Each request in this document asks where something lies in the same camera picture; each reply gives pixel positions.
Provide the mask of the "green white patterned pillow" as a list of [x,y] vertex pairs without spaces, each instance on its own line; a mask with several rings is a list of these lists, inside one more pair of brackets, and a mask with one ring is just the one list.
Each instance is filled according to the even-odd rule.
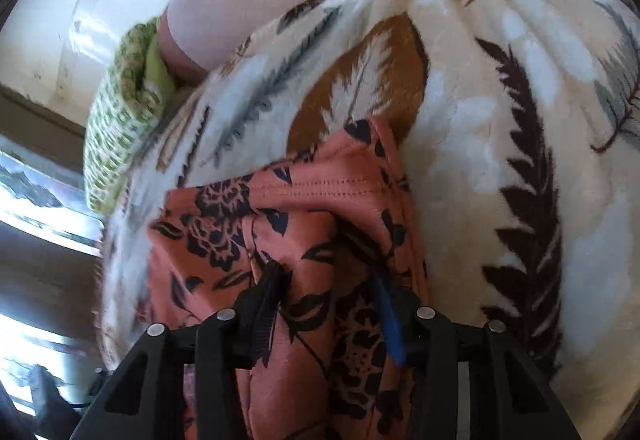
[[94,96],[84,142],[88,208],[108,215],[134,157],[160,124],[177,90],[158,44],[154,17],[133,26],[120,40]]

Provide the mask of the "cream leaf print blanket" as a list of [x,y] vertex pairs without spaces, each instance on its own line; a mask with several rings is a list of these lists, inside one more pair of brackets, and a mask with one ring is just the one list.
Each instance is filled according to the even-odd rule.
[[579,434],[639,403],[639,19],[620,0],[308,0],[234,49],[151,137],[106,224],[100,347],[152,322],[149,224],[170,191],[255,173],[380,117],[424,305],[498,320]]

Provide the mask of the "stained glass window panel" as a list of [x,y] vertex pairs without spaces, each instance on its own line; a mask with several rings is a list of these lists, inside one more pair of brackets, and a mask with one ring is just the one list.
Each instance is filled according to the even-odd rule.
[[103,225],[81,189],[1,152],[1,222],[49,243],[99,257]]

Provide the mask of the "orange black floral garment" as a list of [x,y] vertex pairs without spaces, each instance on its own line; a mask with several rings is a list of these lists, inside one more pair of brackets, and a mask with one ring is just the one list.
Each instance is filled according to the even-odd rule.
[[427,296],[408,180],[385,119],[242,177],[170,191],[148,228],[145,316],[172,329],[232,307],[272,265],[266,351],[236,374],[253,439],[400,439],[412,380],[387,336],[390,279]]

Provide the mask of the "black bag on floor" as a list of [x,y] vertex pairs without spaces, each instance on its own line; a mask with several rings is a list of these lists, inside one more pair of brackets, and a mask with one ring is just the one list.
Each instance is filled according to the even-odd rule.
[[43,366],[36,365],[30,371],[28,381],[38,436],[46,439],[69,439],[109,378],[110,373],[103,368],[96,370],[84,401],[73,403],[61,396],[56,378]]

